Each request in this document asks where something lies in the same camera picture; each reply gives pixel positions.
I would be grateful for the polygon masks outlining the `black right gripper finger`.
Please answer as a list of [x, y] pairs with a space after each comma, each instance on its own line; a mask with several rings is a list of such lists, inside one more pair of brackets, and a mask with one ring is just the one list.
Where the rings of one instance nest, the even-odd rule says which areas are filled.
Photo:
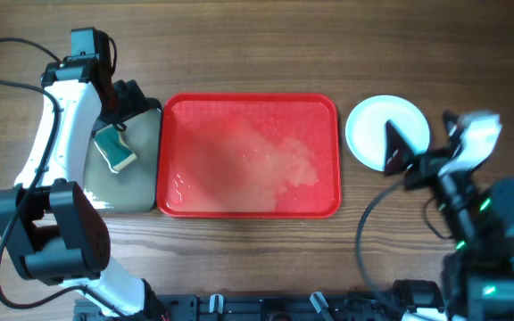
[[391, 120], [385, 123], [384, 175], [392, 176], [405, 171], [412, 163], [415, 151], [404, 139]]
[[451, 111], [444, 111], [442, 114], [442, 122], [444, 130], [447, 134], [451, 134], [457, 127], [459, 116]]

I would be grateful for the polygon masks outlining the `light blue plate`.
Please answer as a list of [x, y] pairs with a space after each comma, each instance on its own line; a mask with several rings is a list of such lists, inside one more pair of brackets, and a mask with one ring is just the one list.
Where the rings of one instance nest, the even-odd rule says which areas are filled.
[[386, 122], [390, 120], [415, 153], [431, 144], [424, 114], [413, 103], [395, 95], [376, 95], [356, 105], [345, 124], [345, 140], [363, 165], [382, 172], [386, 156]]

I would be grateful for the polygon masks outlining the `yellow green sponge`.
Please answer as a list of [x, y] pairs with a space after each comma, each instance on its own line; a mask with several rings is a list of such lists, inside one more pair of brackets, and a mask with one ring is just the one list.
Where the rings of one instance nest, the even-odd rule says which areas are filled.
[[98, 130], [94, 142], [112, 173], [119, 173], [137, 159], [137, 155], [126, 144], [123, 131], [113, 125]]

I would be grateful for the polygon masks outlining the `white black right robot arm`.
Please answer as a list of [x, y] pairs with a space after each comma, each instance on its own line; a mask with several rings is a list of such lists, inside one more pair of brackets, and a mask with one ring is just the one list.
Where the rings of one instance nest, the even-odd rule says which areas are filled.
[[497, 144], [500, 117], [445, 111], [443, 121], [448, 144], [421, 153], [387, 121], [384, 172], [402, 173], [406, 190], [430, 189], [455, 242], [441, 273], [445, 315], [514, 320], [514, 178], [485, 190], [473, 180]]

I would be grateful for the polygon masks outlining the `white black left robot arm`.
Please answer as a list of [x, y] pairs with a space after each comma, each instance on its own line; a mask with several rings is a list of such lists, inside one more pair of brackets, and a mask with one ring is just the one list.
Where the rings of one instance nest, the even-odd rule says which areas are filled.
[[60, 291], [30, 303], [33, 309], [79, 292], [108, 317], [164, 320], [167, 309], [146, 280], [132, 276], [111, 256], [106, 224], [81, 183], [89, 138], [102, 114], [118, 107], [111, 61], [98, 55], [51, 62], [37, 91], [44, 96], [36, 140], [13, 188], [0, 191], [0, 269], [9, 254], [19, 276], [58, 285]]

